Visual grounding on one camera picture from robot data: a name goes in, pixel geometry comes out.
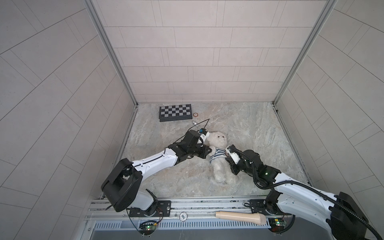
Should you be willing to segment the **white fluffy teddy bear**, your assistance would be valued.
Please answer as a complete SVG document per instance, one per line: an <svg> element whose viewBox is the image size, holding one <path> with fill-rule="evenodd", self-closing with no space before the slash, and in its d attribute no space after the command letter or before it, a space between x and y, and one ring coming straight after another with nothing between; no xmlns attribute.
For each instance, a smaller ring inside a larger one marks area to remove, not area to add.
<svg viewBox="0 0 384 240"><path fill-rule="evenodd" d="M210 133L210 135L207 138L207 141L209 143L209 147L219 147L226 149L228 146L228 140L225 134L221 132L213 132ZM230 164L226 161L226 159L221 158L214 160L212 163L210 163L213 167L213 173L214 173L214 178L215 181L218 184L228 184L228 185L233 185L237 181L237 176L235 176L231 172Z"/></svg>

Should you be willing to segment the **blue white striped shirt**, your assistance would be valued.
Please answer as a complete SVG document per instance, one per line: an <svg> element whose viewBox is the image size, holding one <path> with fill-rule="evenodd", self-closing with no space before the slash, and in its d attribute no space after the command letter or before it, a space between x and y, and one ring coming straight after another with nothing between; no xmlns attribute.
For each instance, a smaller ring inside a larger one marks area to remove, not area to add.
<svg viewBox="0 0 384 240"><path fill-rule="evenodd" d="M223 148L219 147L211 147L211 152L210 152L210 163L212 163L214 160L221 159L221 158L226 158L227 153L226 150Z"/></svg>

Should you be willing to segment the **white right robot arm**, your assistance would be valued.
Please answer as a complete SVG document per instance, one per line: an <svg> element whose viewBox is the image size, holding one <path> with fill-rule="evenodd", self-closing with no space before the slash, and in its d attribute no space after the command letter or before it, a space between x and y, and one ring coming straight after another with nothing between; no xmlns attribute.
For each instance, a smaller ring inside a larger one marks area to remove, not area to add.
<svg viewBox="0 0 384 240"><path fill-rule="evenodd" d="M303 184L280 170L263 164L252 150L241 152L231 145L226 161L233 174L244 172L254 184L268 190L265 209L269 213L295 215L327 230L335 240L364 240L369 221L354 199L344 193L327 193Z"/></svg>

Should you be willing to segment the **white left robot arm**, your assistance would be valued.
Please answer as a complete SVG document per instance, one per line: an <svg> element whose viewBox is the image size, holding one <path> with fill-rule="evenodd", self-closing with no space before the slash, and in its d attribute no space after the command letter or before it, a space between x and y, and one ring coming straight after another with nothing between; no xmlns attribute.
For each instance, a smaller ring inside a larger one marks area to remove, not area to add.
<svg viewBox="0 0 384 240"><path fill-rule="evenodd" d="M149 190L140 191L142 181L189 157L205 159L212 151L205 145L209 135L206 129L189 130L180 142L169 145L158 154L133 162L127 158L120 160L101 185L110 205L116 212L136 208L152 215L157 211L159 200Z"/></svg>

